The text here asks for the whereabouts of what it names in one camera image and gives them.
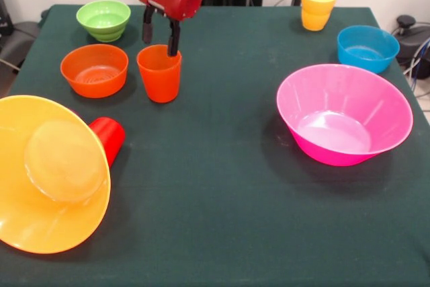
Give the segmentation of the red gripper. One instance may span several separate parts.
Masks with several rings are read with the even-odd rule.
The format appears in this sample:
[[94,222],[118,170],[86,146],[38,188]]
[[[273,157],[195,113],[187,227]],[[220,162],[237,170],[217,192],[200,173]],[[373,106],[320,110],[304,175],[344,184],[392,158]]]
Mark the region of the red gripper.
[[202,0],[139,0],[145,4],[142,21],[142,40],[150,44],[153,37],[152,18],[154,12],[161,12],[170,18],[171,35],[167,46],[167,56],[177,56],[180,39],[180,23],[184,19],[192,18],[199,10]]

